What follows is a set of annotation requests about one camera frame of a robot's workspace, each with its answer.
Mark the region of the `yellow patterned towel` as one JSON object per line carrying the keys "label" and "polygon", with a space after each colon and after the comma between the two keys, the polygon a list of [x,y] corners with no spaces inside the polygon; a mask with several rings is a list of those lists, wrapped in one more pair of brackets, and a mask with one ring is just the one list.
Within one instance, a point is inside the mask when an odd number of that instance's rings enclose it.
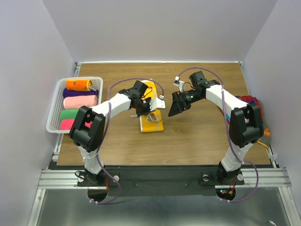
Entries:
{"label": "yellow patterned towel", "polygon": [[[142,80],[148,86],[145,91],[146,97],[155,98],[158,97],[155,83],[148,80]],[[163,120],[160,110],[155,110],[148,115],[142,115],[139,117],[140,131],[142,133],[161,132],[164,130]]]}

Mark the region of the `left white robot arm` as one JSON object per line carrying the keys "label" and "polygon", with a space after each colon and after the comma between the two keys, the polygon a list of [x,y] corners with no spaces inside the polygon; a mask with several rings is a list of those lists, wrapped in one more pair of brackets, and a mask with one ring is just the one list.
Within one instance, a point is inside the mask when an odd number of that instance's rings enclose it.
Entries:
{"label": "left white robot arm", "polygon": [[89,180],[93,185],[101,185],[107,177],[104,164],[100,160],[99,151],[108,131],[110,119],[117,114],[136,109],[139,113],[151,112],[151,97],[144,100],[148,86],[137,80],[133,87],[122,89],[107,101],[93,106],[82,106],[74,120],[69,136],[79,149],[85,167],[85,176],[77,175],[83,180]]}

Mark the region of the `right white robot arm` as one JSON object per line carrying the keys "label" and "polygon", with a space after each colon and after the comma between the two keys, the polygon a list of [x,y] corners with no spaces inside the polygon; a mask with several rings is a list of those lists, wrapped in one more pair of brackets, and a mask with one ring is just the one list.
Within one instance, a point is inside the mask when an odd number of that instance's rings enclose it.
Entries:
{"label": "right white robot arm", "polygon": [[249,104],[227,92],[221,78],[207,80],[203,71],[189,76],[191,89],[185,91],[184,81],[180,76],[174,79],[179,91],[172,93],[172,105],[169,117],[191,108],[199,100],[209,100],[222,111],[229,143],[225,157],[219,162],[217,180],[226,184],[239,174],[244,157],[254,143],[264,134],[261,109],[256,103]]}

